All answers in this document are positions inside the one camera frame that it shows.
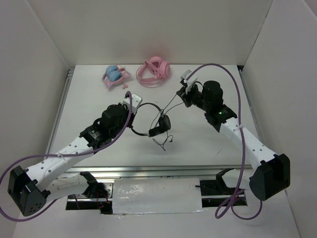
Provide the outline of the black wired headphones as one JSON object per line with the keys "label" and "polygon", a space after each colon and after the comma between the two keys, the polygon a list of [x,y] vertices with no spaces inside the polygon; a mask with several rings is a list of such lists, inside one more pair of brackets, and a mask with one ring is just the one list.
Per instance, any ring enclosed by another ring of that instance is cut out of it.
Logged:
{"label": "black wired headphones", "polygon": [[[182,103],[176,104],[174,106],[172,106],[171,108],[167,108],[175,99],[176,94],[172,97],[172,99],[167,103],[167,105],[162,109],[160,108],[157,104],[155,103],[150,103],[150,102],[146,102],[146,103],[142,103],[139,107],[142,106],[152,106],[155,107],[158,110],[158,114],[157,116],[153,119],[151,125],[150,125],[150,129],[147,133],[140,133],[138,131],[136,131],[133,128],[133,125],[131,125],[129,128],[132,130],[132,132],[138,136],[141,137],[148,137],[148,138],[152,138],[152,141],[158,145],[163,151],[166,151],[165,149],[165,144],[167,142],[172,142],[173,141],[173,135],[169,134],[168,132],[171,130],[171,121],[170,118],[168,116],[168,112],[170,110],[172,110],[173,108],[180,106]],[[166,133],[166,139],[163,142],[158,142],[155,137],[161,134]]]}

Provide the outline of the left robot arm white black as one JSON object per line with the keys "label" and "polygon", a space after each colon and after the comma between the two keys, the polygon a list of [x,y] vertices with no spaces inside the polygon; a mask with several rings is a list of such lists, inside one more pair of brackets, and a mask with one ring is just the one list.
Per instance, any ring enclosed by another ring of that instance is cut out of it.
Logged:
{"label": "left robot arm white black", "polygon": [[95,198],[108,196],[104,184],[90,172],[80,172],[72,177],[62,174],[79,162],[111,146],[128,128],[140,106],[140,99],[110,105],[102,116],[84,129],[69,145],[55,154],[44,154],[44,160],[23,169],[14,162],[9,173],[8,194],[24,216],[32,220],[44,213],[49,205],[69,195]]}

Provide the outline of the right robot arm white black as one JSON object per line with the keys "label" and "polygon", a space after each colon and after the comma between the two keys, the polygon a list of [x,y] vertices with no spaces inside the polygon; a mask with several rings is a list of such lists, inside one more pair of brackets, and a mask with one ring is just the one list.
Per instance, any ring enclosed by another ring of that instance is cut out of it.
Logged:
{"label": "right robot arm white black", "polygon": [[246,145],[246,159],[255,170],[250,177],[252,193],[266,201],[290,185],[290,159],[277,155],[262,144],[245,127],[239,126],[237,115],[223,103],[223,90],[216,81],[207,81],[202,90],[194,82],[181,81],[177,95],[186,107],[192,105],[205,112],[207,122],[238,147]]}

